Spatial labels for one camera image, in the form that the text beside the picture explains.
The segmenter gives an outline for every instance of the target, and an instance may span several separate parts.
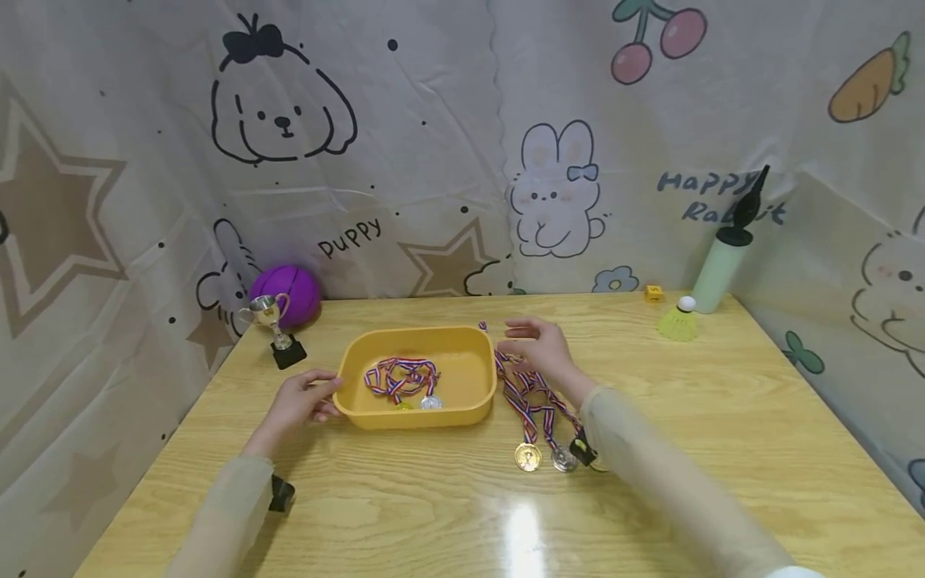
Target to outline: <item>yellow tray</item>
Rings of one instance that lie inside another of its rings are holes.
[[[398,410],[386,396],[374,394],[364,382],[367,371],[389,357],[427,358],[440,379],[434,395],[439,410],[421,410],[425,392],[407,400],[414,409]],[[334,404],[363,429],[410,429],[475,424],[488,415],[498,387],[494,349],[488,335],[475,327],[386,329],[358,337],[344,353],[340,391]]]

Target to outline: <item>beige sleeve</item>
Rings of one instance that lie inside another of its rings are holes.
[[[239,457],[218,473],[166,578],[232,578],[270,506],[270,460]]]
[[[765,578],[793,559],[742,505],[655,429],[616,389],[581,408],[588,442],[608,468],[657,505],[723,578]]]

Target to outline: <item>fabric backdrop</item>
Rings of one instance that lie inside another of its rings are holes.
[[[261,270],[690,287],[765,164],[734,293],[921,510],[923,33],[917,0],[4,2],[0,572],[76,570]]]

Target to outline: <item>yellow dice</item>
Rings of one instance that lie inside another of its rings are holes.
[[[644,297],[650,303],[665,301],[665,294],[661,292],[661,286],[659,285],[646,285]]]

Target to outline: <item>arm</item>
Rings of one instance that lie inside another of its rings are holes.
[[[330,381],[313,386],[319,378]],[[319,370],[283,382],[240,456],[218,473],[165,578],[235,575],[270,506],[274,453],[305,421],[324,422],[339,415],[329,402],[339,385],[334,374]]]
[[[561,330],[537,319],[514,319],[499,348],[522,355],[555,380],[580,408],[591,447],[636,492],[657,505],[709,558],[723,578],[821,578],[794,560],[742,505],[703,473],[616,389],[579,370]]]

